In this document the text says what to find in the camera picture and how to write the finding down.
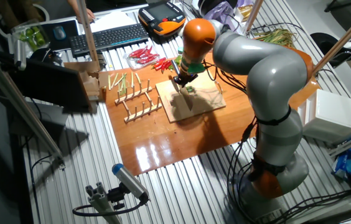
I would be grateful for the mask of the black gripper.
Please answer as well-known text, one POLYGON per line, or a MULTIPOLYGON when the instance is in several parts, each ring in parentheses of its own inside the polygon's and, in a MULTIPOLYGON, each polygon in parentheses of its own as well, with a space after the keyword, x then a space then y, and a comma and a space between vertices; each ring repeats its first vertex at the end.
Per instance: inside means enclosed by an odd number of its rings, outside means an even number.
MULTIPOLYGON (((183 87, 185 87, 186 84, 192 82, 193 80, 195 80, 198 77, 198 75, 195 74, 188 74, 188 73, 180 73, 179 75, 175 76, 173 78, 174 82, 176 84, 178 84, 179 86, 179 91, 181 91, 181 89, 183 87)), ((192 87, 191 86, 186 86, 187 91, 192 91, 192 87)))

